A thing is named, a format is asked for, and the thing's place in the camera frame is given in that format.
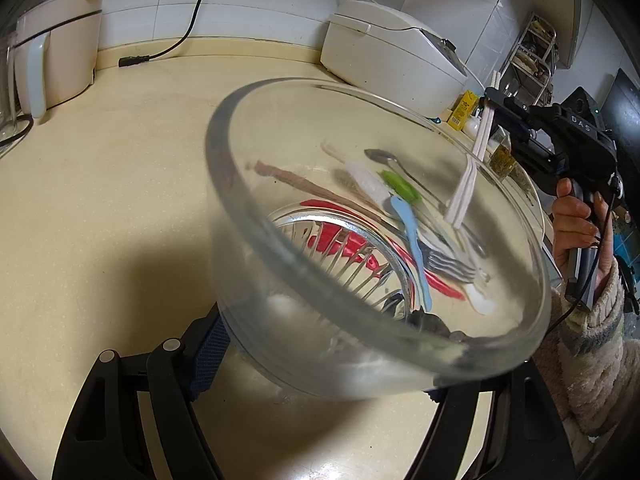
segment power cord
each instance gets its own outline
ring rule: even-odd
[[[482,88],[482,90],[484,90],[485,84],[482,81],[480,81],[480,78],[476,74],[471,72],[471,70],[469,70],[469,67],[466,65],[466,63],[464,61],[462,61],[461,59],[460,59],[460,63],[462,63],[462,65],[464,65],[464,67],[466,68],[466,71],[471,74],[471,77],[473,77],[473,79],[475,79],[478,82],[478,84],[480,85],[480,88]]]
[[[612,198],[611,202],[607,205],[607,214],[604,217],[604,232],[606,232],[607,225],[609,225],[609,218],[611,216],[611,206],[613,205],[613,200],[614,199]],[[580,291],[580,294],[578,294],[578,297],[575,299],[575,301],[573,302],[572,306],[569,307],[569,310],[567,310],[564,314],[562,314],[562,316],[560,316],[558,319],[556,319],[556,321],[546,330],[545,337],[548,336],[549,334],[551,334],[553,332],[553,330],[555,330],[558,327],[558,325],[560,325],[560,323],[562,323],[565,319],[567,319],[572,314],[572,312],[575,310],[575,308],[578,306],[578,303],[580,303],[580,300],[582,299],[582,296],[586,292],[588,286],[591,284],[591,279],[593,278],[593,273],[596,271],[596,267],[598,267],[598,261],[600,260],[600,252],[602,251],[603,245],[604,245],[604,243],[602,241],[598,244],[598,250],[596,251],[596,257],[593,259],[593,263],[591,264],[591,269],[589,269],[589,275],[587,277],[587,280],[584,282],[584,286],[583,286],[582,290]]]
[[[164,56],[164,54],[167,54],[167,53],[171,52],[174,48],[179,46],[184,40],[186,40],[189,37],[189,34],[191,33],[191,29],[193,28],[193,24],[196,22],[196,16],[198,14],[198,10],[200,9],[200,3],[201,2],[202,2],[202,0],[198,0],[196,2],[196,7],[195,7],[195,9],[193,9],[193,15],[191,16],[191,23],[189,24],[189,28],[187,29],[187,32],[184,33],[184,36],[180,38],[180,40],[178,40],[176,43],[174,43],[169,48],[163,50],[162,52],[158,52],[158,54],[153,54],[152,56],[126,56],[126,57],[121,57],[118,60],[118,66],[122,67],[122,66],[137,65],[139,63],[146,63],[147,61],[155,59],[156,57]]]

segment bowl rim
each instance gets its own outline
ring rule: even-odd
[[[527,234],[532,263],[542,277],[540,306],[524,334],[520,331],[510,336],[507,332],[501,336],[480,338],[480,342],[469,344],[429,332],[418,332],[401,323],[393,323],[334,282],[295,248],[253,199],[235,164],[229,141],[231,121],[238,105],[254,91],[283,84],[315,86],[365,100],[444,136],[465,155],[469,154],[475,158],[479,170],[484,170],[484,176],[500,189],[515,209]],[[443,375],[444,383],[453,384],[465,380],[480,380],[515,368],[528,359],[542,341],[550,319],[550,285],[542,250],[533,229],[526,221],[521,206],[487,166],[433,121],[386,98],[345,83],[318,78],[270,78],[236,89],[222,100],[207,127],[205,152],[207,169],[218,199],[244,241],[279,279],[311,307],[366,346],[418,368],[439,373]]]

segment yellow package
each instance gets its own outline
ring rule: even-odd
[[[471,113],[476,109],[476,106],[478,106],[479,99],[476,94],[467,90],[458,101],[447,124],[454,130],[460,131]]]

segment white appliance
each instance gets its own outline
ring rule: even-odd
[[[102,0],[42,0],[16,25],[15,85],[34,118],[94,82]]]
[[[455,49],[404,12],[348,0],[331,16],[320,61],[354,86],[437,117],[466,82]]]

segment electric kettle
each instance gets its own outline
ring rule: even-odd
[[[23,113],[40,118],[94,82],[102,0],[42,0],[17,22],[15,86]]]

